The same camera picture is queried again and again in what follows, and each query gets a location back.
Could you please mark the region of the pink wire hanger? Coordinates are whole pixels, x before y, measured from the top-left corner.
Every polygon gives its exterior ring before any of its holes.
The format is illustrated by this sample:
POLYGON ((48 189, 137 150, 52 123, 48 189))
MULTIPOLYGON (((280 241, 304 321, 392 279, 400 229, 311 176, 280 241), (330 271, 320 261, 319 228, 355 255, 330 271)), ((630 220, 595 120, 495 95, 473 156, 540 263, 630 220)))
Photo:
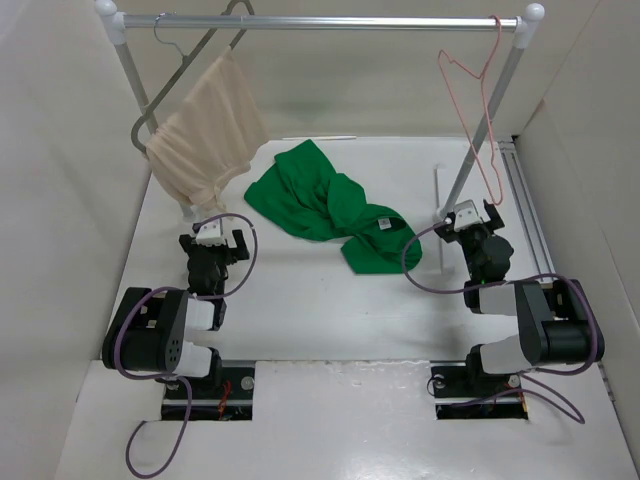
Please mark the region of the pink wire hanger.
POLYGON ((496 39, 493 44, 493 47, 491 48, 490 53, 488 54, 486 61, 484 62, 482 69, 479 72, 474 72, 472 69, 468 68, 463 63, 459 62, 457 59, 452 57, 444 49, 441 49, 438 52, 438 56, 437 56, 437 64, 438 64, 440 73, 445 82, 447 92, 453 103, 453 107, 457 114, 460 125, 468 141, 467 153, 470 155, 469 159, 465 159, 463 161, 463 164, 457 174, 456 180, 454 181, 454 185, 452 186, 450 196, 448 199, 449 203, 455 203, 455 200, 453 199, 453 197, 458 196, 461 193, 461 190, 464 188, 464 184, 466 183, 466 180, 474 166, 477 166, 479 168, 481 178, 484 182, 484 185, 486 187, 486 190, 491 202, 494 203, 496 206, 500 206, 504 202, 504 198, 505 198, 503 182, 495 164, 496 153, 494 148, 495 136, 494 136, 494 130, 493 130, 493 120, 491 118, 492 114, 490 113, 489 101, 487 99, 486 88, 485 88, 488 70, 492 64, 494 56, 496 55, 496 52, 497 52, 497 48, 501 42, 502 20, 497 15, 491 15, 489 16, 489 19, 492 19, 494 21, 494 26, 497 28, 497 34, 496 34, 496 39), (476 127, 474 136, 470 135, 470 130, 464 119, 463 112, 458 104, 447 70, 443 64, 444 60, 446 60, 447 64, 454 65, 455 67, 459 68, 460 70, 462 70, 463 72, 465 72, 471 78, 473 78, 478 82, 483 116, 476 127), (489 139, 490 167, 496 176, 497 186, 498 186, 498 195, 495 195, 492 190, 491 183, 487 177, 487 174, 482 164, 482 160, 480 159, 480 155, 479 155, 482 145, 484 144, 486 139, 489 139))

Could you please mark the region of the green t shirt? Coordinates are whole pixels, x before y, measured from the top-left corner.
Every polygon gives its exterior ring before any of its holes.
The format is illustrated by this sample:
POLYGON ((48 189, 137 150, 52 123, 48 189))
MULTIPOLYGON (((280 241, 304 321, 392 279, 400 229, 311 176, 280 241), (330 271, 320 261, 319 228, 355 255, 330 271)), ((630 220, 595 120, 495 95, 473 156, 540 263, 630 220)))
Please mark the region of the green t shirt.
POLYGON ((342 255, 356 274, 401 274, 422 260, 421 245, 406 220, 387 206, 370 203, 364 188, 336 171, 311 140, 276 154, 244 199, 294 237, 343 239, 342 255))

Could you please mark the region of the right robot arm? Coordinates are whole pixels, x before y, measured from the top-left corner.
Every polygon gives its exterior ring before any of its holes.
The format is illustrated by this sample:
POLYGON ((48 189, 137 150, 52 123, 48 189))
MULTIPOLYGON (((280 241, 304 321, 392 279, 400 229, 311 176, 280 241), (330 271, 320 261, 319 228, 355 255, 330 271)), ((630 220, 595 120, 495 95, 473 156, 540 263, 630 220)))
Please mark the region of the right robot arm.
POLYGON ((495 205, 484 208, 480 214, 471 200, 456 205, 436 233, 462 249, 469 274, 466 307, 475 314, 513 317, 517 332, 474 346, 461 366, 433 367, 439 398, 490 396, 517 387, 519 372, 598 362, 605 352, 604 336, 579 281, 506 281, 514 249, 496 233, 504 222, 495 205))

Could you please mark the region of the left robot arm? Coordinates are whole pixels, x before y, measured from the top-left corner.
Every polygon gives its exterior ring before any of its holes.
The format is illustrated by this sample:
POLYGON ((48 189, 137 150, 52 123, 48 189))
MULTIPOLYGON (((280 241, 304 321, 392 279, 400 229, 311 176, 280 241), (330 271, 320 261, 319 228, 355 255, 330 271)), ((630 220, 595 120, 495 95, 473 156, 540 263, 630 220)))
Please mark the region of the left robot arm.
POLYGON ((102 344, 103 365, 111 370, 151 375, 155 380, 184 377, 201 396, 216 394, 223 383, 219 352, 185 339, 189 331, 220 329, 226 313, 228 267, 250 259, 243 232, 232 231, 228 243, 206 245, 183 234, 179 244, 187 255, 188 288, 154 293, 128 288, 102 344))

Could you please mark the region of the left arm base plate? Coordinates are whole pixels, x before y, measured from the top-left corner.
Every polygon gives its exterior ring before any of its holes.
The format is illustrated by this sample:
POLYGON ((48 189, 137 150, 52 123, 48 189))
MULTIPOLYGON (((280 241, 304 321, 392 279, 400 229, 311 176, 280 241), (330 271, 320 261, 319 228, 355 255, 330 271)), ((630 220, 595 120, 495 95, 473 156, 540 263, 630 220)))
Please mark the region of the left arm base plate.
MULTIPOLYGON (((250 421, 253 416, 256 363, 224 361, 220 384, 205 379, 190 379, 192 406, 190 421, 250 421)), ((186 387, 179 381, 165 385, 160 408, 164 421, 184 418, 187 408, 186 387)))

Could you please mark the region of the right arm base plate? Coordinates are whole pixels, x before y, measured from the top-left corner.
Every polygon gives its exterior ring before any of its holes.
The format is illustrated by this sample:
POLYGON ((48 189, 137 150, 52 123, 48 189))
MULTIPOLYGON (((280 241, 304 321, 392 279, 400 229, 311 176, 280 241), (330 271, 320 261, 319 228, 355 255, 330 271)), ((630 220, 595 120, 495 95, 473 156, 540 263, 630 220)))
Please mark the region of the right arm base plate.
POLYGON ((517 375, 473 379, 463 362, 434 362, 427 391, 435 400, 437 420, 527 420, 517 375))

